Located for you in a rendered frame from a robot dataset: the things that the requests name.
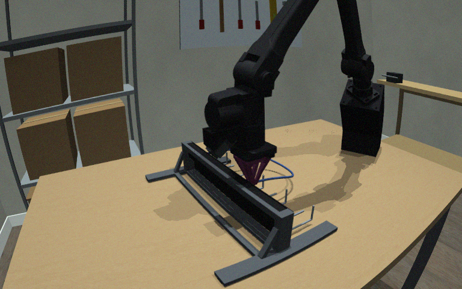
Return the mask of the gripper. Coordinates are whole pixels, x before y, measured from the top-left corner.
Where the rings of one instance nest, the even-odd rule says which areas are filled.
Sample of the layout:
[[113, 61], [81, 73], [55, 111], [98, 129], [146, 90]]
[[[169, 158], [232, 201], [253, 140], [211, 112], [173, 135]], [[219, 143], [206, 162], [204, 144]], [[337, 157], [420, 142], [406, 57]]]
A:
[[277, 146], [265, 141], [265, 121], [255, 122], [255, 125], [260, 125], [259, 149], [246, 152], [235, 145], [230, 148], [230, 153], [233, 154], [233, 157], [243, 172], [246, 180], [250, 181], [253, 185], [257, 185], [262, 172], [266, 168], [270, 159], [275, 157], [275, 154], [277, 153]]

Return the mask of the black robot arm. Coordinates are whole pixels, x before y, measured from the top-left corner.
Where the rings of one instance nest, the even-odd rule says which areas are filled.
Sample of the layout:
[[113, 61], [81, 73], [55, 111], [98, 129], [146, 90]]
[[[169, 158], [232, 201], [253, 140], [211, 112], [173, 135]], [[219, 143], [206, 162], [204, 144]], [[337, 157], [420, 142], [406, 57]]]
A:
[[[318, 1], [287, 0], [265, 32], [235, 64], [234, 87], [208, 96], [205, 119], [209, 127], [203, 128], [203, 144], [216, 159], [233, 145], [246, 152], [260, 148], [260, 125], [255, 122], [265, 120], [264, 98], [272, 96], [286, 52]], [[380, 93], [372, 89], [374, 64], [363, 46], [357, 2], [337, 0], [337, 4], [345, 39], [341, 71], [353, 78], [346, 91], [368, 106]]]

